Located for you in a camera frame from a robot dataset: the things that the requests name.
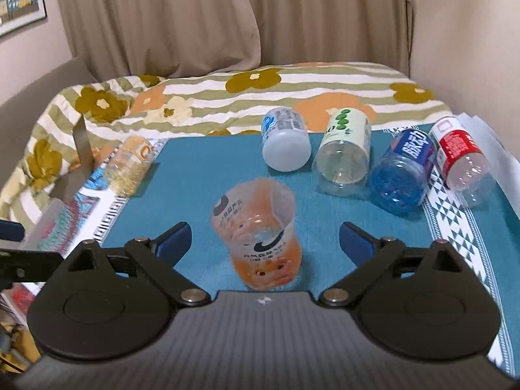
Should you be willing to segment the blue plastic cup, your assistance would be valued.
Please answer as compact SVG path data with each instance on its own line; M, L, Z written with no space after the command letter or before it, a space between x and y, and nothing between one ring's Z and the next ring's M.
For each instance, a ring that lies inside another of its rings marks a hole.
M436 146L426 132L403 130L369 175L372 202L398 216L417 209L427 193L435 156Z

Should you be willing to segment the grey open laptop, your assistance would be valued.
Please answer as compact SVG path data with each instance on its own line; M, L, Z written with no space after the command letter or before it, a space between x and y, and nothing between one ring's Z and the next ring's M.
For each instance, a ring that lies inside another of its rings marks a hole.
M93 150L84 121L83 116L79 117L78 123L72 129L72 137L78 153L78 164L56 182L56 186L50 193L52 198L62 202L71 200L95 169Z

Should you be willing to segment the green label clear cup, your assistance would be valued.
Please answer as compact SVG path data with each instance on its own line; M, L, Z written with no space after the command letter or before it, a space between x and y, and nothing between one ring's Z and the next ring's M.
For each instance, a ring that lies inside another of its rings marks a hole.
M313 161L317 191L334 196L363 192L369 174L371 124L357 108L333 108Z

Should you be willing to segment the grey bed headboard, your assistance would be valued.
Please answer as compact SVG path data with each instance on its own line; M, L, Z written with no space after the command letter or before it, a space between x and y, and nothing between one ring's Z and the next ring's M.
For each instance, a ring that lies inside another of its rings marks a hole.
M47 104L67 87L77 84L88 85L96 81L85 62L81 58L73 58L30 83L1 104L1 186L5 185L22 159L33 126Z

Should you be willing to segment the beige curtain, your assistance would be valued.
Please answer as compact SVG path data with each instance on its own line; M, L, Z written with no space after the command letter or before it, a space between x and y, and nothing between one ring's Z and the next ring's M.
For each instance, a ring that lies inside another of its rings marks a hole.
M179 78L298 62L410 68L410 0L58 0L93 76Z

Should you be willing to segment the yellow label clear cup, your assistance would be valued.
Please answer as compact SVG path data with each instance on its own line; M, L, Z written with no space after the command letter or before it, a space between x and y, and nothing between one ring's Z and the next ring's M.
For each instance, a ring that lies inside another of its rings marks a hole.
M130 197L137 192L153 161L151 143L142 136L132 135L109 160L104 169L104 180L117 196Z

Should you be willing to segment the red label clear cup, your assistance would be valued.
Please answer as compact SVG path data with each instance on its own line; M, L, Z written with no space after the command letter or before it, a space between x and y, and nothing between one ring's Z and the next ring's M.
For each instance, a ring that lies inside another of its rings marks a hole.
M448 189L468 207L481 204L494 185L487 157L460 120L451 115L429 132L437 148L436 165Z

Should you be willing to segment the teal patterned tablecloth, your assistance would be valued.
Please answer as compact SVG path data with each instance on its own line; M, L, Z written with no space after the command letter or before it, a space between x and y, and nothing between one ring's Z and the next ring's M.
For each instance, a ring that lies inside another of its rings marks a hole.
M289 186L296 198L296 230L304 255L301 273L292 284L295 290L313 297L353 270L338 240L340 225L351 221L376 236L390 234L414 245L445 237L493 297L504 297L489 255L515 246L509 235L515 215L499 189L482 207L469 211L460 208L433 178L424 207L394 216L365 197L318 193L308 168L291 174L271 171L260 148L259 136L169 141L151 182L141 196L127 203L107 243L119 244L141 232L161 231L186 221L194 238L178 270L210 293L240 291L243 283L211 227L210 210L234 185L269 177ZM374 348L356 353L359 340L344 336L334 313L328 313L325 322L317 322L310 314L297 317L291 325L276 325L280 313L279 306L265 307L254 300L240 310L240 325L259 327L266 333L265 340L229 336L228 348L219 350L215 332L203 328L203 340L194 349L177 336L172 343L161 341L124 362L82 368L65 367L52 358L41 360L23 375L20 385L23 389L347 389L377 379L386 388L432 385L431 379L404 374L399 362Z

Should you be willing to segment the white blue label cup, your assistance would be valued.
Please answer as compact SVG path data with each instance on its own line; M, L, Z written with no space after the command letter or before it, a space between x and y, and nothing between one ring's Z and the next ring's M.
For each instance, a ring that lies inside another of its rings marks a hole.
M261 122L262 155L271 169L290 173L311 156L311 143L302 116L289 107L271 109Z

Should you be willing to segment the floral striped bed quilt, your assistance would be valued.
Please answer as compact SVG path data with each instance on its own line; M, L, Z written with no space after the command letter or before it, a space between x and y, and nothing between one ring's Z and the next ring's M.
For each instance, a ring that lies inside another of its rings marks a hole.
M404 73L371 62L314 62L200 78L112 78L63 89L33 126L22 159L1 190L1 217L37 224L56 182L78 164L72 129L83 116L103 160L131 135L147 139L240 135L264 115L290 107L308 130L323 131L333 108L358 108L374 129L432 123L450 108Z

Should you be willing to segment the orange dragon label cup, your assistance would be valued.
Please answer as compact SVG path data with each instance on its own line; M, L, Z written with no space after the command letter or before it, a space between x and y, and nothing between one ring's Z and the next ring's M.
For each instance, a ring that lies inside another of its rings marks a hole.
M213 230L250 289L272 290L298 276L302 249L294 232L295 209L289 187L267 178L240 183L215 204Z

